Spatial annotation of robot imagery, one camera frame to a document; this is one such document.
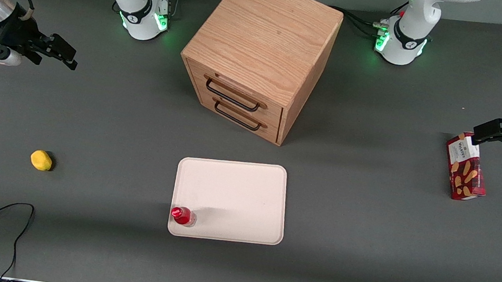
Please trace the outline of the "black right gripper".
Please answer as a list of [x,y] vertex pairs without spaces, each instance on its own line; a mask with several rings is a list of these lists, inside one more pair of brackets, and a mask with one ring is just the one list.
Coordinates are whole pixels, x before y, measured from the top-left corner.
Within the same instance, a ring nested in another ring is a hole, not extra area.
[[0,22],[0,61],[18,63],[23,58],[39,66],[43,56],[61,61],[69,70],[76,70],[76,50],[60,35],[43,36],[33,19],[21,21],[11,15]]

